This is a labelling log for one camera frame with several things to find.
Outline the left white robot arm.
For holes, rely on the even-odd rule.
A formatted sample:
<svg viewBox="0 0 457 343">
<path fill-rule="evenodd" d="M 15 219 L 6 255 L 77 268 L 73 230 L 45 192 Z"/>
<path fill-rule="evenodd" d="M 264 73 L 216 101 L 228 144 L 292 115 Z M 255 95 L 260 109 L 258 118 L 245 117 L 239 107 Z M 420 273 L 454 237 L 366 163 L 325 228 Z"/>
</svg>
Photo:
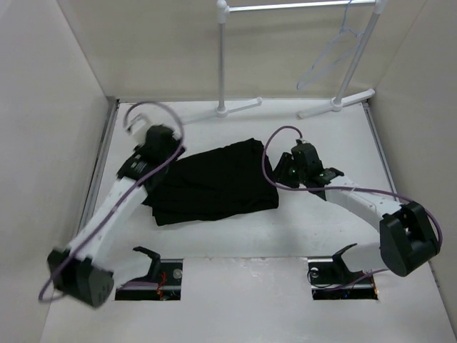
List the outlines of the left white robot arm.
<svg viewBox="0 0 457 343">
<path fill-rule="evenodd" d="M 139 129 L 134 137 L 134 152 L 117 171 L 98 211 L 64 250 L 53 249 L 47 257 L 54 288 L 92 308 L 100 307 L 119 284 L 118 272 L 104 266 L 116 233 L 185 151 L 182 140 L 164 125 Z"/>
</svg>

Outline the light blue wire hanger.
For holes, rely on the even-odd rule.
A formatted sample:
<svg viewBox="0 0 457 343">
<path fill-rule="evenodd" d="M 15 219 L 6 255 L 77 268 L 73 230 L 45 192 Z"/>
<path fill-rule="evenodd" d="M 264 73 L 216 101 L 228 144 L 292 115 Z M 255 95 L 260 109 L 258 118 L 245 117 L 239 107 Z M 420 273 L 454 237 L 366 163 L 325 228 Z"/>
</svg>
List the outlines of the light blue wire hanger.
<svg viewBox="0 0 457 343">
<path fill-rule="evenodd" d="M 352 7 L 352 1 L 345 5 L 343 20 L 338 33 L 325 45 L 311 67 L 305 71 L 296 84 L 297 90 L 305 89 L 307 86 L 323 78 L 340 63 L 345 61 L 357 49 L 364 31 L 354 31 L 348 26 L 348 10 Z"/>
</svg>

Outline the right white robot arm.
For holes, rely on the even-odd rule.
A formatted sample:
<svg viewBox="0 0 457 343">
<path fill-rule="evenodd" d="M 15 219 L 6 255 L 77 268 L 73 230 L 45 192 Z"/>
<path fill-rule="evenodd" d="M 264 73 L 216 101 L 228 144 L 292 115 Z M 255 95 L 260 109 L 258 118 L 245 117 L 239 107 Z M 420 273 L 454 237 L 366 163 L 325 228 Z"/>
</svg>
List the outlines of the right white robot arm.
<svg viewBox="0 0 457 343">
<path fill-rule="evenodd" d="M 323 166 L 314 145 L 297 140 L 284 152 L 273 180 L 293 191 L 308 191 L 338 205 L 370 224 L 379 233 L 381 265 L 399 277 L 429 262 L 441 251 L 441 238 L 418 202 L 400 203 L 388 191 L 363 189 L 342 171 Z"/>
</svg>

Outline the black trousers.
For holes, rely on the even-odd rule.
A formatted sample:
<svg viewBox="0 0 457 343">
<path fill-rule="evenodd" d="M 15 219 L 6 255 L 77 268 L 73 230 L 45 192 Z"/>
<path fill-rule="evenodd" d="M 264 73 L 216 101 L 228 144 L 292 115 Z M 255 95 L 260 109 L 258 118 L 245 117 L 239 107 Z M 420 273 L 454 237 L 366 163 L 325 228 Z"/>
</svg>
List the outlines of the black trousers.
<svg viewBox="0 0 457 343">
<path fill-rule="evenodd" d="M 263 175 L 272 174 L 268 159 L 261 164 L 263 150 L 261 141 L 248 139 L 180 159 L 144 204 L 159 226 L 276 209 L 278 190 Z"/>
</svg>

